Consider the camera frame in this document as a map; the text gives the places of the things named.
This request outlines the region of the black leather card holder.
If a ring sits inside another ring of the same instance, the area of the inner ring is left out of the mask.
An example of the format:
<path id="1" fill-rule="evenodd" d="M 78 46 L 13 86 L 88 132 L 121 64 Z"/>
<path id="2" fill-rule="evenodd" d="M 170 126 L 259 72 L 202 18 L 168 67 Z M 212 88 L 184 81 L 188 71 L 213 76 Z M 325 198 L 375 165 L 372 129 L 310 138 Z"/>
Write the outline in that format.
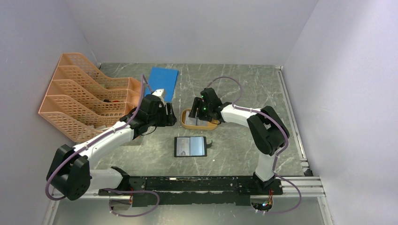
<path id="1" fill-rule="evenodd" d="M 205 136 L 180 136 L 180 137 L 189 137 L 190 139 L 190 155 L 189 156 L 180 156 L 180 158 L 186 157 L 206 157 L 207 149 L 211 148 L 213 145 L 213 141 L 207 142 L 207 138 Z M 174 157 L 179 158 L 176 155 L 176 139 L 174 138 Z"/>

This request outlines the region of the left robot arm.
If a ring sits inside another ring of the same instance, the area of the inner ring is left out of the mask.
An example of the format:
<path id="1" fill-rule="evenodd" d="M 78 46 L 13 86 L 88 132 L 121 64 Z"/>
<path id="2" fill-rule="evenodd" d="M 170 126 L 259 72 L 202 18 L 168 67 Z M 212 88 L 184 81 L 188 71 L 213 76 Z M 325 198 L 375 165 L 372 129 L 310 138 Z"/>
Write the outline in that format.
<path id="1" fill-rule="evenodd" d="M 74 201 L 96 189 L 113 190 L 118 195 L 129 191 L 130 177 L 122 169 L 112 166 L 94 170 L 91 166 L 117 147 L 147 132 L 149 127 L 175 125 L 177 119 L 171 102 L 149 94 L 139 103 L 96 137 L 73 147 L 64 144 L 56 150 L 46 176 L 45 194 L 49 199 Z"/>

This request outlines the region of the yellow oval tray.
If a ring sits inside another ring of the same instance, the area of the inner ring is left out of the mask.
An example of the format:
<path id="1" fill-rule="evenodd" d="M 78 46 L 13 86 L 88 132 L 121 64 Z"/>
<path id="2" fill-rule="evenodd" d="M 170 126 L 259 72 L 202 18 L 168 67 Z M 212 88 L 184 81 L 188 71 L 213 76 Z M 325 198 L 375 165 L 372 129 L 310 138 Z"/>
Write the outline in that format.
<path id="1" fill-rule="evenodd" d="M 181 113 L 181 123 L 185 129 L 191 130 L 214 130 L 218 126 L 218 121 L 214 120 L 212 122 L 200 120 L 199 118 L 189 117 L 191 110 L 185 109 Z"/>

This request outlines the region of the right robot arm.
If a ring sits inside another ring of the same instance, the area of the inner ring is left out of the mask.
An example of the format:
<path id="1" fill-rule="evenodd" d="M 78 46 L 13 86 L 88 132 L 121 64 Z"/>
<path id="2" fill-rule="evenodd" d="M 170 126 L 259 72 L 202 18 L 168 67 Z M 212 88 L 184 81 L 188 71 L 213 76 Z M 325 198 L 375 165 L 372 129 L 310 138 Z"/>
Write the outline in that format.
<path id="1" fill-rule="evenodd" d="M 190 118 L 219 123 L 234 123 L 249 128 L 253 141 L 259 150 L 258 164 L 253 174 L 253 188 L 258 194 L 265 194 L 274 181 L 277 154 L 289 144 L 289 131 L 271 106 L 253 109 L 236 103 L 222 102 L 213 88 L 205 88 L 195 97 Z"/>

